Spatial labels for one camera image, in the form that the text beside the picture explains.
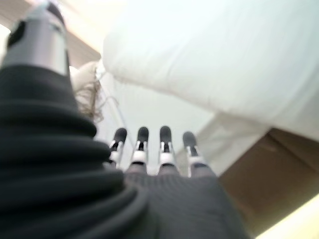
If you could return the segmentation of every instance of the robotic finger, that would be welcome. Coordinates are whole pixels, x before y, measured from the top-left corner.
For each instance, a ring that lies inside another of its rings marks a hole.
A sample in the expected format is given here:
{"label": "robotic finger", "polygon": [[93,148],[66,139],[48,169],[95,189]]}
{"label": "robotic finger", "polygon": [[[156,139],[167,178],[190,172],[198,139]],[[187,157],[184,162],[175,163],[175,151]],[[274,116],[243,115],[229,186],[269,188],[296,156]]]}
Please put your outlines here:
{"label": "robotic finger", "polygon": [[176,158],[171,142],[171,131],[168,126],[160,129],[160,148],[159,148],[159,171],[158,175],[174,174],[179,175],[176,167]]}
{"label": "robotic finger", "polygon": [[149,130],[141,127],[127,173],[147,173]]}
{"label": "robotic finger", "polygon": [[114,167],[119,167],[121,163],[126,136],[126,129],[119,128],[116,130],[114,138],[110,144],[111,156],[109,159],[109,163]]}
{"label": "robotic finger", "polygon": [[215,176],[214,172],[211,170],[211,168],[206,163],[204,157],[199,152],[195,135],[192,132],[184,133],[183,142],[187,153],[188,176]]}

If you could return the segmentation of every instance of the black fingertip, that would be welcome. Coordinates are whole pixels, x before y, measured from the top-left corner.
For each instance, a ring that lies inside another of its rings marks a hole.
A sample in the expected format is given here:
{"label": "black fingertip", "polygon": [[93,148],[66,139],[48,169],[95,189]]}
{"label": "black fingertip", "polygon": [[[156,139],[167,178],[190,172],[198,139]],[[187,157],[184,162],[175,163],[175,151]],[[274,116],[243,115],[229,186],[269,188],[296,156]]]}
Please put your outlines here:
{"label": "black fingertip", "polygon": [[149,129],[146,127],[141,127],[138,132],[138,141],[148,142],[148,140],[149,140]]}
{"label": "black fingertip", "polygon": [[55,15],[64,25],[64,20],[63,20],[63,16],[59,10],[59,8],[53,4],[52,2],[49,3],[49,6],[47,7],[47,10],[52,13],[53,15]]}
{"label": "black fingertip", "polygon": [[159,138],[161,142],[168,143],[171,142],[171,131],[168,126],[163,126],[160,128]]}
{"label": "black fingertip", "polygon": [[197,145],[195,135],[192,132],[185,132],[183,135],[184,147],[195,147]]}
{"label": "black fingertip", "polygon": [[122,141],[123,143],[125,143],[126,136],[127,136],[127,131],[126,131],[126,129],[125,129],[125,128],[119,128],[119,129],[116,130],[113,140],[114,140],[115,142],[120,142],[120,141]]}

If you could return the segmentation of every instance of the robotic hand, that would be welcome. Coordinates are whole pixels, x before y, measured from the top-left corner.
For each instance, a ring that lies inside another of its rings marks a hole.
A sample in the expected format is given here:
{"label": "robotic hand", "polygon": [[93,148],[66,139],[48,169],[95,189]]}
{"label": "robotic hand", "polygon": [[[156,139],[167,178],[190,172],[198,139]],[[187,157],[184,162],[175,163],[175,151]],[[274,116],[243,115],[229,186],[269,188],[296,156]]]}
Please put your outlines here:
{"label": "robotic hand", "polygon": [[[116,167],[121,162],[126,135],[124,128],[116,131],[110,146],[109,166]],[[151,198],[149,210],[161,222],[156,238],[191,238],[190,235],[201,239],[249,238],[217,177],[201,156],[194,134],[183,135],[188,177],[181,176],[177,168],[168,126],[160,129],[158,174],[148,175],[148,137],[148,129],[141,127],[125,177],[127,184],[147,191]],[[139,238],[140,229],[137,227],[132,235]]]}

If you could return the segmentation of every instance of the white fabric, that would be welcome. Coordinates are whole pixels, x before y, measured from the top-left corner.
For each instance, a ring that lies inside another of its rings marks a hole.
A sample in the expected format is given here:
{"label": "white fabric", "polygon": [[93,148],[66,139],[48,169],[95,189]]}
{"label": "white fabric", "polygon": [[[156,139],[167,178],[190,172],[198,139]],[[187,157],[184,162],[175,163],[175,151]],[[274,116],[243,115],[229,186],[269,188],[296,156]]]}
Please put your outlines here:
{"label": "white fabric", "polygon": [[132,0],[103,62],[248,131],[252,120],[319,140],[318,12],[318,0]]}

